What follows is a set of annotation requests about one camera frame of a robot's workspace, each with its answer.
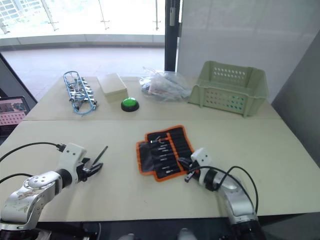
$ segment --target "plastic bag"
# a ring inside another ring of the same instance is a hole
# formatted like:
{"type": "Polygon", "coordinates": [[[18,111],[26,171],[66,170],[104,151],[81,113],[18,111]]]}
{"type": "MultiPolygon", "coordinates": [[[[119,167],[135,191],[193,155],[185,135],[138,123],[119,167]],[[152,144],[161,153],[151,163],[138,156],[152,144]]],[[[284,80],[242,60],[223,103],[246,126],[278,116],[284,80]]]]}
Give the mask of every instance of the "plastic bag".
{"type": "Polygon", "coordinates": [[[159,102],[187,101],[191,88],[186,79],[174,71],[155,71],[143,68],[149,76],[140,79],[142,93],[159,102]]]}

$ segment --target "tiled floor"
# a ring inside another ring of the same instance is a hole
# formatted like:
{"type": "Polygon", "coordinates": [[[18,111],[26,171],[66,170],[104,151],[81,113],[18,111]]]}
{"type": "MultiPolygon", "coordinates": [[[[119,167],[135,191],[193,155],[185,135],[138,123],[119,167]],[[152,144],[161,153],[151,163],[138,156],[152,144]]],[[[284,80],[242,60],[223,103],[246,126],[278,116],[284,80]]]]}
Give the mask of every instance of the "tiled floor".
{"type": "Polygon", "coordinates": [[[65,72],[81,76],[145,75],[143,67],[163,70],[164,48],[86,47],[1,52],[37,100],[40,100],[65,72]]]}

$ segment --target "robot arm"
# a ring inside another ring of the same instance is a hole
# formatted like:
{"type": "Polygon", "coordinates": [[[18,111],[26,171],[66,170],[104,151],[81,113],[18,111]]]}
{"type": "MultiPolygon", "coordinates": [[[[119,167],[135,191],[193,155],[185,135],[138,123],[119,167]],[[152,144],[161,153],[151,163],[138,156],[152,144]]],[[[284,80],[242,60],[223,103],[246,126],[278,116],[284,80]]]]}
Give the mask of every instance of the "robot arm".
{"type": "MultiPolygon", "coordinates": [[[[213,164],[212,159],[204,148],[196,150],[191,155],[191,160],[191,168],[211,166],[213,164]]],[[[202,168],[199,173],[191,172],[188,174],[185,181],[188,182],[192,177],[196,178],[201,186],[213,191],[224,176],[225,174],[222,172],[202,168]]],[[[230,224],[237,239],[266,239],[251,200],[234,179],[227,176],[218,189],[218,194],[223,198],[230,224]]]]}
{"type": "Polygon", "coordinates": [[[63,188],[85,182],[97,173],[103,163],[86,168],[90,160],[83,158],[83,147],[69,143],[65,146],[56,171],[32,176],[23,182],[22,187],[13,192],[1,210],[0,230],[25,231],[36,227],[44,206],[63,188]]]}

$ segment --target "plastic storage basket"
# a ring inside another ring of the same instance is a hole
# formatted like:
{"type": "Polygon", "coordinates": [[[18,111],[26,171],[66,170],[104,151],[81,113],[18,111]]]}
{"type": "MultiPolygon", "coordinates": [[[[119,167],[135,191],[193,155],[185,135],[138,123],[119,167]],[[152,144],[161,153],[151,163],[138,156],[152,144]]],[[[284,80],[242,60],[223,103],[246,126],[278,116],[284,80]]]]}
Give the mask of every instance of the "plastic storage basket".
{"type": "Polygon", "coordinates": [[[265,71],[206,61],[192,89],[189,103],[246,117],[254,115],[268,96],[265,71]]]}

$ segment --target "table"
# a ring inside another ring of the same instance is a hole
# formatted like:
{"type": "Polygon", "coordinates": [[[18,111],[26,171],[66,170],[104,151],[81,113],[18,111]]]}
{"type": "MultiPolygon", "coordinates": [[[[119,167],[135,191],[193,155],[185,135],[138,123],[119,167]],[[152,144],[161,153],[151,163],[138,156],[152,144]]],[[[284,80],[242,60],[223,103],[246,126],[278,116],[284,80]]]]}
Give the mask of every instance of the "table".
{"type": "MultiPolygon", "coordinates": [[[[255,180],[259,192],[261,216],[320,211],[320,193],[310,186],[320,181],[318,166],[286,124],[265,103],[257,116],[241,115],[196,105],[176,103],[167,106],[144,99],[137,79],[125,80],[130,96],[140,109],[126,113],[120,103],[103,98],[96,115],[69,114],[67,103],[57,112],[45,111],[45,104],[56,96],[58,82],[0,146],[3,155],[20,145],[49,141],[75,143],[95,158],[105,145],[109,148],[100,159],[101,172],[73,189],[65,189],[50,204],[40,221],[115,221],[141,219],[182,219],[224,217],[224,205],[215,192],[199,187],[196,181],[184,182],[183,176],[156,182],[153,176],[139,173],[135,143],[144,134],[175,125],[184,125],[194,149],[207,148],[215,166],[228,169],[244,167],[255,180]]],[[[0,176],[16,172],[40,174],[54,170],[60,153],[51,146],[32,146],[10,155],[1,162],[0,176]]],[[[251,182],[240,178],[254,200],[251,182]]],[[[0,185],[0,205],[18,189],[24,177],[0,185]]]]}

